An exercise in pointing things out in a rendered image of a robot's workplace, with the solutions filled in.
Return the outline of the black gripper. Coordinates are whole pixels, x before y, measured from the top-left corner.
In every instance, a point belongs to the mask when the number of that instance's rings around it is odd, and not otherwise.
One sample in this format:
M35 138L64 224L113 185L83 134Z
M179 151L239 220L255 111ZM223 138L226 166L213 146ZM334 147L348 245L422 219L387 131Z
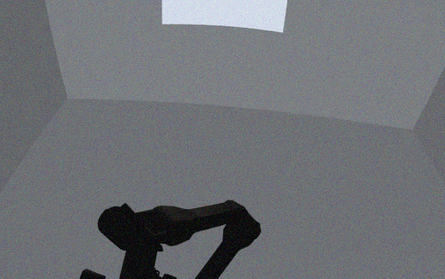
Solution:
M126 272L131 268L131 266L133 266L134 261L138 261L139 263L142 263L141 268L145 271L150 272L150 273L152 273L152 269L156 269L152 262L150 262L142 257L135 257L135 256L128 255L128 256L125 256L125 258L124 258L119 279L125 278ZM104 275L97 274L96 272L91 271L89 269L85 269L82 271L80 279L105 279L105 277L106 276L104 276Z

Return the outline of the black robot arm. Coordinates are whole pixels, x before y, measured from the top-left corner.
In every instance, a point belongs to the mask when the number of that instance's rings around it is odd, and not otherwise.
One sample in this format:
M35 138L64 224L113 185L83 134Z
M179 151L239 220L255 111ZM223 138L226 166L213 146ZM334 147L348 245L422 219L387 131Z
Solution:
M125 250L125 256L142 257L155 266L157 251L163 252L161 244L172 247L186 242L195 232L224 224L222 243L195 278L218 279L238 251L261 233L260 223L234 200L194 209L162 205L138 213L124 203L104 210L98 229L120 250ZM177 279L169 274L160 277L158 270L152 269L150 273L141 266L134 261L124 279Z

